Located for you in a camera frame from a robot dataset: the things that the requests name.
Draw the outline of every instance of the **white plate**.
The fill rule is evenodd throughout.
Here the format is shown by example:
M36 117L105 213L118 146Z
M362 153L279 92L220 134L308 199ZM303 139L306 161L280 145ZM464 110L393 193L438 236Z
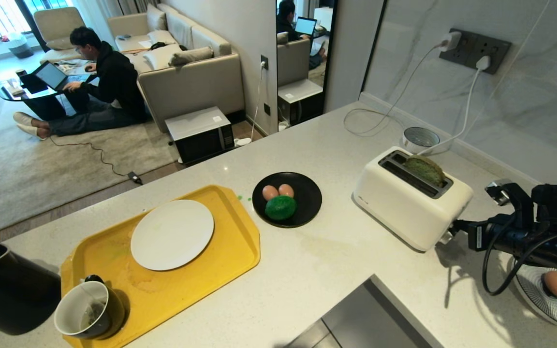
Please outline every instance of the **white plate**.
M214 233L214 218L205 205L179 200L149 212L132 234L132 257L153 271L184 264L203 251Z

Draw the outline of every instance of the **yellow tray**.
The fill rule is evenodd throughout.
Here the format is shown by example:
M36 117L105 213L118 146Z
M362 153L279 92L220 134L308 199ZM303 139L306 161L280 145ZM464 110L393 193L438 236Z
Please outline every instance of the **yellow tray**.
M87 237L62 263L62 293L68 293L87 275L99 275L120 295L128 311L128 318L117 334L101 341L64 335L71 346L125 346L257 266L259 230L232 190L209 185L179 200L203 203L212 212L215 223L210 243L189 264L157 272L135 262L130 239L137 223L148 212Z

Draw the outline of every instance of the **white slipper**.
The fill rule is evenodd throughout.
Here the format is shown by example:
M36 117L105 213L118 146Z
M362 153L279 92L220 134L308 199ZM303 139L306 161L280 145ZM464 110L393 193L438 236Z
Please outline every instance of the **white slipper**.
M45 141L46 138L45 137L39 137L38 136L38 127L32 127L32 126L25 126L25 125L21 125L21 124L16 124L16 126L18 128L20 128L20 130L22 130L23 132L26 132L29 135L33 135L35 137L37 137L38 139L40 139L40 141Z
M14 121L16 121L16 123L20 125L33 127L33 125L31 125L31 121L33 120L33 117L27 115L24 112L15 112L13 115L13 119Z

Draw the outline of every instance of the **hand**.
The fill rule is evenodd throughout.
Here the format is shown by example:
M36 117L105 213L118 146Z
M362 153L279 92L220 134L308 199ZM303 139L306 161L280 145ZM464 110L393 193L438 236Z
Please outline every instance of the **hand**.
M86 65L85 70L89 73L91 71L96 71L96 63L91 62Z
M74 92L79 88L81 88L81 82L79 81L70 82L64 86L64 92Z

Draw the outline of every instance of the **wall outlet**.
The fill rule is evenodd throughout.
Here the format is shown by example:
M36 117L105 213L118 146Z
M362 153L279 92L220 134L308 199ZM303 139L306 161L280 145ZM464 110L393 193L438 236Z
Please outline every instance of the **wall outlet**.
M476 69L476 63L482 57L489 56L491 57L491 65L488 69L483 70L484 73L496 73L506 53L511 48L511 43L504 40L455 28L451 29L451 32L453 31L461 33L459 44L455 49L440 52L440 58Z
M265 55L261 55L261 62L265 62L265 66L264 66L265 70L269 69L268 57L266 57Z

